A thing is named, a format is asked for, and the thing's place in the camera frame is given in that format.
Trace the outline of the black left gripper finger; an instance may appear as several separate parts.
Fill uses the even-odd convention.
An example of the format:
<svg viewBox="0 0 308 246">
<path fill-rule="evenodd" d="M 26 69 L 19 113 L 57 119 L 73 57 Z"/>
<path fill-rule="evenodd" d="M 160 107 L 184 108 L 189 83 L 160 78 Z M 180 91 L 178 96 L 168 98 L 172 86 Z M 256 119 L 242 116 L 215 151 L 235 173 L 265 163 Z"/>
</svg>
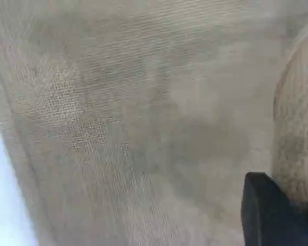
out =
<svg viewBox="0 0 308 246">
<path fill-rule="evenodd" d="M 241 221 L 247 246 L 308 245 L 308 216 L 265 173 L 246 174 Z"/>
</svg>

